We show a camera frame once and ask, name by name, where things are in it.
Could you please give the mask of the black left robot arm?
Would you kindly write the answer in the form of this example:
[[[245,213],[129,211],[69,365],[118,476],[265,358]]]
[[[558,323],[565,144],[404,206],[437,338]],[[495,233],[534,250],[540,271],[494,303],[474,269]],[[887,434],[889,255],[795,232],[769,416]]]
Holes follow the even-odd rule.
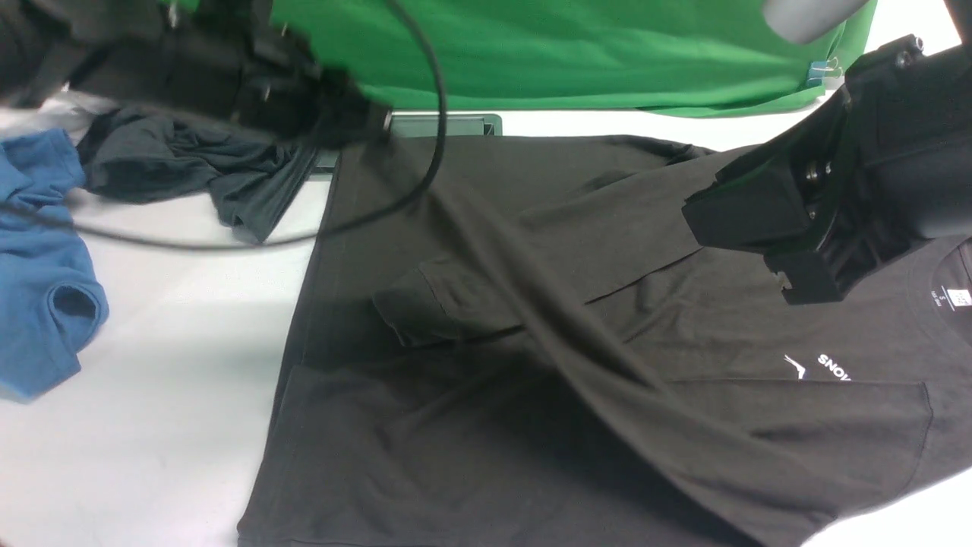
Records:
[[[271,19],[271,1],[4,1],[4,107],[62,90],[325,150],[382,140],[391,109],[308,38]]]

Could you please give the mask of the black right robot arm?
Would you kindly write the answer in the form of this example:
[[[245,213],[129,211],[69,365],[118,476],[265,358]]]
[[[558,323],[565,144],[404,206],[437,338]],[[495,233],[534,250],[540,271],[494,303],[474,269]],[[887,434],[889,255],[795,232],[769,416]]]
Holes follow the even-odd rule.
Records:
[[[945,7],[961,44],[906,36],[862,56],[781,142],[809,228],[765,253],[791,305],[839,302],[933,239],[970,232],[970,3]]]

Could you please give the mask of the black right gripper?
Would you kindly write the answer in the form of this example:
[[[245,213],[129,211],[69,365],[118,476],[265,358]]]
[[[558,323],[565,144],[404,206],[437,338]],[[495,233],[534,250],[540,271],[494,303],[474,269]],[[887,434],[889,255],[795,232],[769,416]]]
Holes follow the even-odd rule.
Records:
[[[879,170],[902,153],[871,156],[860,147],[832,150],[833,173],[804,201],[809,227],[775,243],[764,262],[789,305],[841,302],[864,278],[926,246],[890,197]]]

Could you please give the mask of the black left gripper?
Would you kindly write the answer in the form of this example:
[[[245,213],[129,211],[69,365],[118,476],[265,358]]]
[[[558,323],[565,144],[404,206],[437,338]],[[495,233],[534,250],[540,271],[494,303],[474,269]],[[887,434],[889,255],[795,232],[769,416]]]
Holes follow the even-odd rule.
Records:
[[[386,140],[392,114],[365,96],[346,69],[319,65],[305,38],[256,30],[229,121],[281,142],[343,149]]]

